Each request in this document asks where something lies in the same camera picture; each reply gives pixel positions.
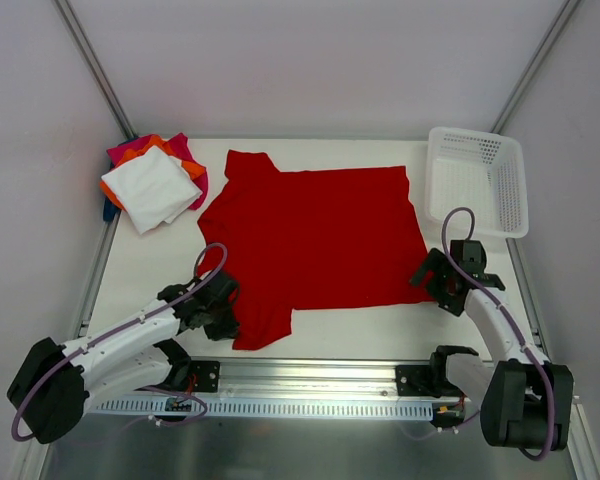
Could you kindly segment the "red t shirt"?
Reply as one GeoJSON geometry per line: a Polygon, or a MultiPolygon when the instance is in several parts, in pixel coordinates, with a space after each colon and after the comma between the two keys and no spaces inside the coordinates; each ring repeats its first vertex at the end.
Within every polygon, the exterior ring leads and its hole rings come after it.
{"type": "Polygon", "coordinates": [[[205,273],[219,260],[240,286],[236,350],[292,332],[295,310],[431,301],[410,283],[428,251],[404,166],[282,172],[265,153],[231,150],[227,183],[198,219],[205,273]]]}

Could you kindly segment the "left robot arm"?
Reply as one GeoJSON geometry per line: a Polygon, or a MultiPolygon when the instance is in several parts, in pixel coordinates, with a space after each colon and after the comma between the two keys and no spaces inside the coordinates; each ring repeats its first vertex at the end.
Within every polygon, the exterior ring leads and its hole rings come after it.
{"type": "Polygon", "coordinates": [[[17,441],[52,443],[90,410],[136,390],[174,396],[185,412],[192,394],[218,389],[220,364],[195,360],[178,335],[202,329],[208,339],[236,337],[240,287],[224,271],[165,287],[130,318],[100,333],[59,344],[44,338],[29,350],[7,391],[17,441]]]}

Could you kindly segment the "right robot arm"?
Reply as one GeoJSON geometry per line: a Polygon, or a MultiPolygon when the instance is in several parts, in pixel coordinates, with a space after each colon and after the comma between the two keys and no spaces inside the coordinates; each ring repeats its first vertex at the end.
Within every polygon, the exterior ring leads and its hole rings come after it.
{"type": "Polygon", "coordinates": [[[478,328],[493,364],[471,347],[440,345],[415,373],[397,374],[397,384],[436,398],[462,395],[479,408],[486,442],[514,448],[539,460],[565,449],[574,379],[529,340],[509,311],[501,279],[486,271],[477,240],[453,240],[433,248],[410,280],[446,312],[467,315],[478,328]]]}

